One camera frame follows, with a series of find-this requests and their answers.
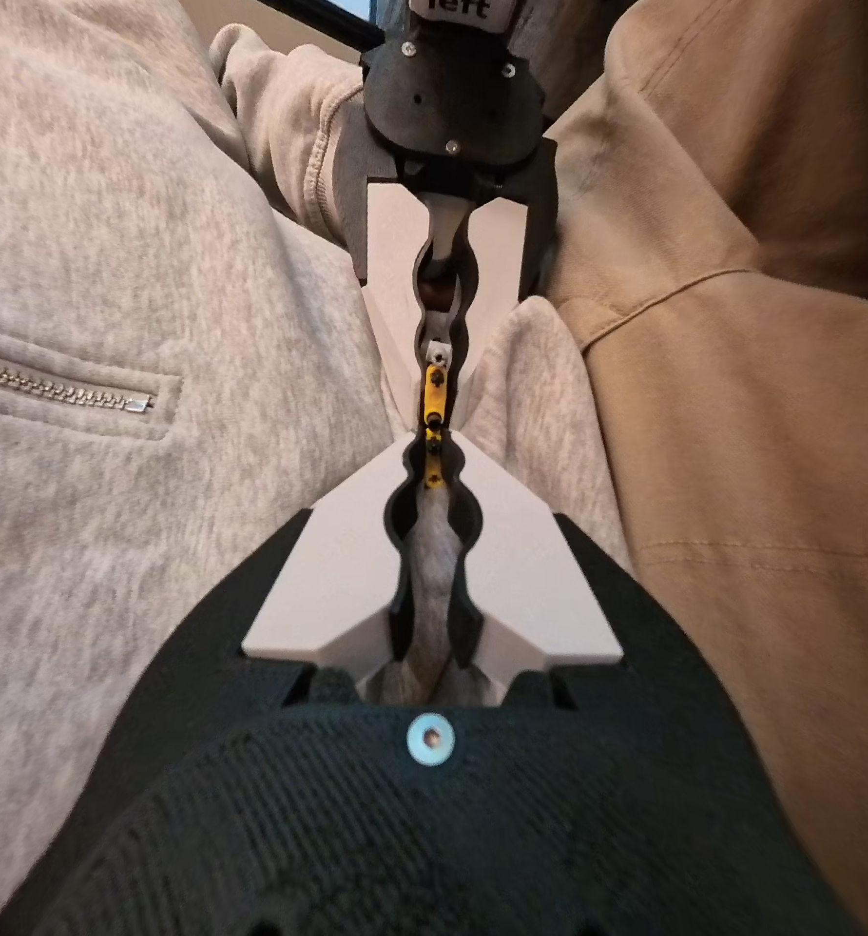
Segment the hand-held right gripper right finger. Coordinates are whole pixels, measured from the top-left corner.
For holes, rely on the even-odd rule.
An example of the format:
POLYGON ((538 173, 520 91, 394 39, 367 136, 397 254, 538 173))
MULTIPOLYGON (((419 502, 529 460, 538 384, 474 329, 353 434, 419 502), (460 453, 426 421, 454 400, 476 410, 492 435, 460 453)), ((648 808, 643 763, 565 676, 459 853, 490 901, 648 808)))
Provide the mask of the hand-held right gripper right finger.
POLYGON ((526 671, 614 664, 623 649, 552 509, 460 432, 443 439, 460 550, 447 631, 454 661, 504 693, 526 671))

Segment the grey zip hoodie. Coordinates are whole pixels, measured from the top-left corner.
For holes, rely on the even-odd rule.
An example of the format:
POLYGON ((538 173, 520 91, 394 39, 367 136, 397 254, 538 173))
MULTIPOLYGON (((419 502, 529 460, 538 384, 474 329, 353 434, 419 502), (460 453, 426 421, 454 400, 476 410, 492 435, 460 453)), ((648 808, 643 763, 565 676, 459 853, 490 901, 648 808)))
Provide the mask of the grey zip hoodie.
POLYGON ((407 431, 352 263, 251 175, 178 2, 0 2, 0 909, 195 604, 407 431))

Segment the tan pants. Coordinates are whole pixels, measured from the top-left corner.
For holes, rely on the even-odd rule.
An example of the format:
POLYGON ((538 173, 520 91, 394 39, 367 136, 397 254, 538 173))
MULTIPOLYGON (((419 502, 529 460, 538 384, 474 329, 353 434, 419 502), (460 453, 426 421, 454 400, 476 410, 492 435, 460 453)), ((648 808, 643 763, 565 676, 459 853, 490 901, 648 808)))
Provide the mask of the tan pants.
POLYGON ((632 562, 868 930, 868 2, 638 2, 551 135, 632 562))

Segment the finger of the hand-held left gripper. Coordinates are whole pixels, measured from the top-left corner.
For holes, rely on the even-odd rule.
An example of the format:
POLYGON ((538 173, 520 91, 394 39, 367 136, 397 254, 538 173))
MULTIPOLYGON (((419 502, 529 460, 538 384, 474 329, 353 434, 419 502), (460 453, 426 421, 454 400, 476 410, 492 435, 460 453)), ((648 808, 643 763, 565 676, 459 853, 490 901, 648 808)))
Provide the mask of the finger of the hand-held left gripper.
POLYGON ((370 182, 366 204, 365 305, 395 407, 405 426, 419 423, 418 341, 424 309, 417 271, 431 242, 430 216, 397 182, 370 182))
POLYGON ((462 429, 472 396, 473 376, 493 332, 520 302, 521 263, 527 207, 498 197, 474 209, 465 241, 475 262, 476 285, 463 312, 465 354, 456 378, 450 428, 462 429))

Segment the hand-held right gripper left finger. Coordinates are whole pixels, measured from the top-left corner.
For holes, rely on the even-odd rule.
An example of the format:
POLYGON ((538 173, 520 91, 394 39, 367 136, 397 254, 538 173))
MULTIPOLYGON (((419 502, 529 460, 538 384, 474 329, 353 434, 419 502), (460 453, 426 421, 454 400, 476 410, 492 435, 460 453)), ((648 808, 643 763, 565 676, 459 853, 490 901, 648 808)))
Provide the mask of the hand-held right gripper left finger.
POLYGON ((242 642, 247 657, 313 663, 356 683, 393 660, 389 608, 401 571, 384 509, 407 480, 404 433, 313 504, 242 642))

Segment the person's left forearm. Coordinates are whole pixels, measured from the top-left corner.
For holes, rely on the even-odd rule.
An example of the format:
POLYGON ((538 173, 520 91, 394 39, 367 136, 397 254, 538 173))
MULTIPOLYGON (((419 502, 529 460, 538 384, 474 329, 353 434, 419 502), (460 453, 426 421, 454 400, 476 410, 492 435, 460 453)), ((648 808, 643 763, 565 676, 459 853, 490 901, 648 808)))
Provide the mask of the person's left forearm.
POLYGON ((210 57, 269 203, 344 246, 333 170, 344 127, 362 115, 361 69, 313 45, 278 53, 240 24, 217 32, 210 57))

